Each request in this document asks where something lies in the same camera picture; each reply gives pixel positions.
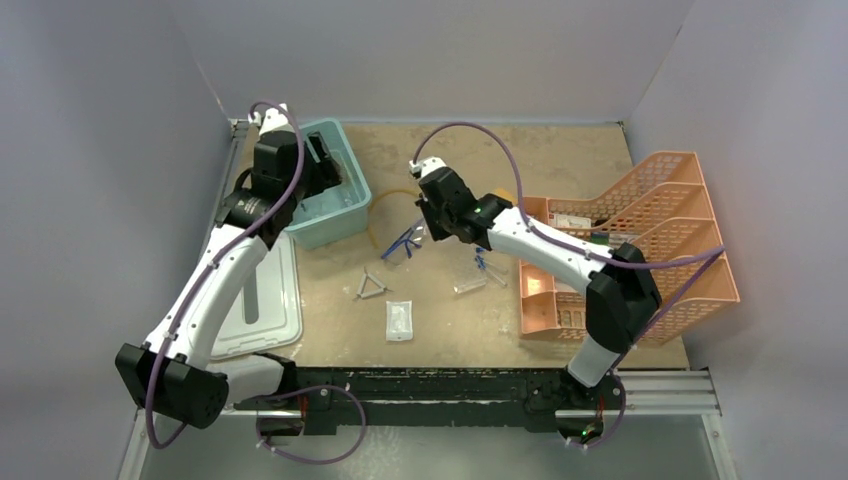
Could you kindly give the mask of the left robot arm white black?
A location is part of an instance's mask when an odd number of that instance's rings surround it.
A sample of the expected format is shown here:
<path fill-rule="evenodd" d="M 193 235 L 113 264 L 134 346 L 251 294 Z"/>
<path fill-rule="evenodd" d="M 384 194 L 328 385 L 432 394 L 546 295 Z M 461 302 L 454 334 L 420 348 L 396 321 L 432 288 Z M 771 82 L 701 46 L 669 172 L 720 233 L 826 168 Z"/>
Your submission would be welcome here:
<path fill-rule="evenodd" d="M 211 364 L 216 338 L 260 262 L 271 252 L 304 199 L 341 182 L 339 166 L 317 132 L 301 145 L 291 131 L 259 136 L 253 166 L 222 201 L 189 284 L 139 346 L 124 344 L 116 368 L 148 419 L 168 417 L 203 429 L 225 406 L 261 397 L 284 409 L 297 399 L 289 361 L 271 354 Z"/>

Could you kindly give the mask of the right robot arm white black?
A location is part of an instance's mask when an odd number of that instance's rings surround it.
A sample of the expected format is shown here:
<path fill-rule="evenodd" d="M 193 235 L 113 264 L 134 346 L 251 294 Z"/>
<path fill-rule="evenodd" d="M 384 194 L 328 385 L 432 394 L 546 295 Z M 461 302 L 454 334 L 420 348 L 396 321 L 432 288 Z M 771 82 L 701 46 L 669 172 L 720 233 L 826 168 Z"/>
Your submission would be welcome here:
<path fill-rule="evenodd" d="M 421 190 L 416 204 L 431 237 L 518 258 L 567 284 L 585 301 L 587 336 L 561 381 L 564 399 L 584 407 L 601 391 L 600 381 L 635 344 L 659 310 L 662 297 L 642 252 L 628 243 L 610 250 L 532 220 L 495 194 L 475 197 L 441 159 L 413 162 Z"/>

